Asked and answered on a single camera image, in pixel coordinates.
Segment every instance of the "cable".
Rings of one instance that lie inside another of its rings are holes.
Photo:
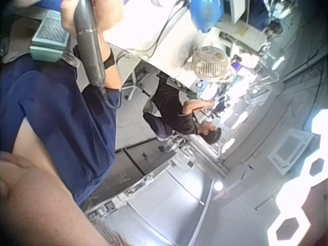
[[[311,109],[310,109],[310,111],[309,111],[309,113],[308,113],[308,115],[307,115],[307,117],[306,117],[306,120],[305,120],[304,124],[302,125],[302,129],[303,129],[303,130],[304,130],[304,127],[305,127],[306,123],[307,123],[308,120],[309,120],[309,117],[311,116],[311,114],[312,114],[312,112],[313,112],[313,110],[314,110],[314,106],[315,106],[315,104],[316,104],[316,102],[317,102],[317,99],[318,99],[319,91],[320,91],[320,88],[321,88],[321,85],[322,85],[323,65],[324,65],[324,63],[322,63],[322,66],[321,66],[321,73],[320,73],[319,85],[318,85],[318,88],[317,88],[316,94],[315,94],[315,96],[314,96],[314,99],[313,99],[313,103],[312,103]]]
[[[313,60],[313,59],[318,55],[318,53],[319,53],[319,50],[317,50],[317,52],[316,52],[313,56],[311,56],[309,59],[307,59],[306,62],[304,62],[303,64],[301,64],[300,66],[298,66],[297,68],[293,69],[293,70],[290,71],[288,74],[286,74],[286,75],[282,78],[282,80],[283,80],[284,78],[286,78],[287,76],[291,75],[291,74],[292,74],[293,72],[295,72],[297,69],[303,67],[305,64],[307,64],[308,62],[310,62],[311,60]]]
[[[170,11],[170,14],[169,14],[169,17],[168,17],[168,19],[167,19],[167,21],[165,22],[165,24],[164,24],[164,26],[163,26],[163,28],[162,28],[162,30],[161,30],[161,32],[159,33],[159,35],[158,35],[158,37],[157,37],[157,39],[156,39],[156,41],[153,43],[153,45],[151,46],[151,47],[149,47],[149,48],[147,48],[147,49],[144,49],[144,50],[137,50],[137,49],[124,49],[124,50],[122,50],[121,52],[120,52],[120,54],[118,55],[118,57],[117,57],[117,59],[116,59],[116,63],[118,63],[118,61],[120,60],[120,59],[122,59],[123,57],[126,57],[126,56],[128,56],[129,55],[129,53],[131,53],[131,52],[139,52],[139,53],[142,53],[142,52],[148,52],[148,51],[150,51],[151,49],[153,49],[153,52],[152,52],[152,54],[150,55],[150,56],[148,56],[148,55],[146,55],[147,57],[148,57],[148,59],[150,59],[151,57],[153,57],[153,55],[155,54],[155,51],[156,51],[156,49],[157,49],[157,47],[158,47],[158,43],[159,43],[159,40],[160,40],[160,38],[162,37],[162,35],[163,35],[163,33],[164,33],[164,31],[165,31],[165,29],[166,29],[166,27],[167,27],[167,25],[170,23],[170,21],[173,19],[173,17],[178,13],[178,12],[180,12],[180,10],[182,9],[182,8],[184,8],[187,4],[188,4],[188,2],[187,1],[185,1],[184,3],[183,3],[183,5],[171,16],[171,14],[172,14],[172,12],[173,12],[173,10],[174,10],[174,7],[176,7],[179,3],[180,3],[181,1],[180,0],[177,0],[177,2],[174,4],[174,6],[172,7],[172,9],[171,9],[171,11]]]
[[[145,50],[123,49],[123,50],[118,54],[118,56],[117,56],[117,59],[116,59],[116,65],[118,65],[118,62],[119,62],[123,57],[125,57],[125,58],[127,58],[127,59],[130,59],[130,58],[127,56],[127,55],[129,55],[129,51],[147,52],[147,51],[150,51],[153,47],[155,47],[154,50],[153,50],[153,53],[152,53],[150,56],[148,56],[148,59],[151,58],[151,57],[155,54],[155,51],[156,51],[156,49],[157,49],[157,46],[158,46],[159,40],[160,40],[162,34],[164,33],[166,26],[170,23],[170,21],[173,19],[173,17],[174,17],[174,16],[175,16],[180,10],[181,10],[182,8],[184,8],[184,7],[188,4],[188,2],[185,1],[185,2],[183,3],[183,5],[182,5],[182,6],[181,6],[181,7],[180,7],[180,8],[179,8],[179,9],[178,9],[178,10],[177,10],[172,16],[171,16],[174,7],[177,6],[180,2],[181,2],[181,0],[177,0],[177,2],[176,2],[176,3],[174,4],[174,6],[172,7],[172,9],[171,9],[171,11],[170,11],[170,14],[169,14],[169,17],[168,17],[167,21],[165,22],[165,24],[164,24],[164,26],[163,26],[161,32],[159,33],[159,36],[157,37],[155,43],[154,43],[151,47],[149,47],[148,49],[145,49]],[[121,90],[120,93],[119,93],[119,105],[117,106],[117,108],[116,108],[116,107],[113,107],[112,105],[109,104],[109,102],[108,102],[108,100],[107,100],[107,93],[106,93],[106,90],[101,90],[100,92],[101,92],[102,97],[105,99],[105,102],[106,102],[106,104],[108,105],[108,107],[110,107],[111,109],[119,109],[119,108],[121,107],[121,105],[122,105],[122,90]]]

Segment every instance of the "hexagonal light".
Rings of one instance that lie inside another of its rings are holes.
[[[281,227],[283,222],[287,219],[296,218],[299,224],[298,229],[290,240],[278,240],[277,230]],[[306,217],[302,209],[297,209],[293,213],[282,213],[277,219],[273,222],[271,227],[268,229],[268,238],[270,246],[293,246],[298,245],[308,229],[310,228],[310,222]]]
[[[281,213],[292,213],[300,209],[304,205],[310,189],[310,185],[301,177],[286,182],[276,197],[276,203]]]
[[[311,187],[316,186],[317,184],[325,181],[328,179],[328,163],[326,158],[324,157],[325,154],[323,154],[324,149],[317,150],[312,155],[310,155],[308,158],[305,159],[304,165],[300,174],[300,177],[304,179],[304,181],[308,182]],[[315,176],[312,176],[310,174],[312,164],[317,160],[317,159],[323,159],[323,167],[322,171],[318,173]]]
[[[302,210],[310,188],[328,179],[328,109],[321,110],[312,121],[312,132],[321,135],[320,149],[312,153],[304,161],[301,174],[283,185],[278,193],[276,202],[281,214],[268,229],[270,246],[297,246],[310,227],[310,222]],[[312,164],[318,159],[324,160],[320,173],[312,176]],[[299,228],[290,240],[278,240],[277,230],[283,222],[290,218],[296,218]]]
[[[318,135],[328,134],[328,109],[321,110],[312,120],[311,131]]]

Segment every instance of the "black strap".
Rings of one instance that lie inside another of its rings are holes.
[[[111,66],[115,65],[115,58],[114,58],[114,53],[112,48],[111,49],[111,54],[108,57],[108,59],[104,62],[104,68],[105,70],[110,68]],[[73,48],[73,54],[75,55],[76,58],[78,58],[79,60],[81,60],[81,55],[80,55],[80,51],[78,49],[78,46],[75,45]]]

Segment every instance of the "black shirt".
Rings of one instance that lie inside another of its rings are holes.
[[[193,114],[183,114],[183,106],[179,99],[179,91],[160,79],[153,99],[165,122],[174,131],[183,134],[197,134]]]

